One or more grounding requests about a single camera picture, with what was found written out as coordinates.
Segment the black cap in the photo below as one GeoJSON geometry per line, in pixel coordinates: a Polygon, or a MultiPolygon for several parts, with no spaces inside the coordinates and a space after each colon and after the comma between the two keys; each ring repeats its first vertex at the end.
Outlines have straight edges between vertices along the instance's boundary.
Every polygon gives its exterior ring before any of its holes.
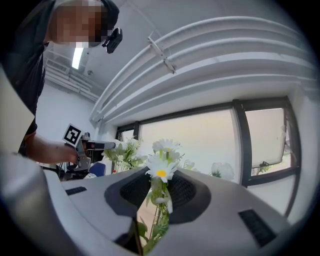
{"type": "Polygon", "coordinates": [[[89,47],[96,47],[108,37],[108,31],[112,31],[118,21],[119,8],[111,0],[100,0],[107,12],[102,13],[101,20],[101,40],[89,42],[89,47]]]}

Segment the flower bouquet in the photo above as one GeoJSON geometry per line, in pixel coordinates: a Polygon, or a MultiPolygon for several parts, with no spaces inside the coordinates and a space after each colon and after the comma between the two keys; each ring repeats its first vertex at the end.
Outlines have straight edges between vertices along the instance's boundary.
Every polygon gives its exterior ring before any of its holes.
{"type": "Polygon", "coordinates": [[[147,156],[138,154],[141,141],[134,137],[127,138],[126,141],[113,140],[115,148],[105,150],[103,160],[108,159],[114,163],[113,173],[120,173],[132,168],[141,166],[147,156]]]}

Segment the blue object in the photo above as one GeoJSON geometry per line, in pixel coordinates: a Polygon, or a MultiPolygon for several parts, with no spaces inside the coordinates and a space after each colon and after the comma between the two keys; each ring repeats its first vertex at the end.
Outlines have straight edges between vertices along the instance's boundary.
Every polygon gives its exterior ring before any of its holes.
{"type": "Polygon", "coordinates": [[[96,162],[90,169],[89,172],[97,177],[105,175],[106,165],[100,162],[96,162]]]}

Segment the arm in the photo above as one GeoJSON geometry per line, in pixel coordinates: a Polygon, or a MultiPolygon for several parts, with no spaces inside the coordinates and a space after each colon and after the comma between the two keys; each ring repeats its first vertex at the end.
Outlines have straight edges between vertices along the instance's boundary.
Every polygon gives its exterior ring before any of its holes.
{"type": "Polygon", "coordinates": [[[62,142],[47,141],[35,132],[26,135],[24,140],[27,156],[34,161],[45,164],[77,163],[75,149],[62,142]]]}

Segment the ceiling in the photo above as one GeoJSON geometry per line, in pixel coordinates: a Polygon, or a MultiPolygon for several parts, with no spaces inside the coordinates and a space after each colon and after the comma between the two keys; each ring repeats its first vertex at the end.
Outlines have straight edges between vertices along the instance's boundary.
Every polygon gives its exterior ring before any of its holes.
{"type": "MultiPolygon", "coordinates": [[[[286,15],[257,0],[113,0],[120,13],[116,27],[122,28],[123,40],[113,54],[98,46],[84,49],[78,72],[98,84],[91,92],[100,96],[117,73],[153,40],[182,26],[210,18],[251,16],[292,27],[286,15]]],[[[51,44],[44,57],[69,68],[74,48],[51,44]]]]}

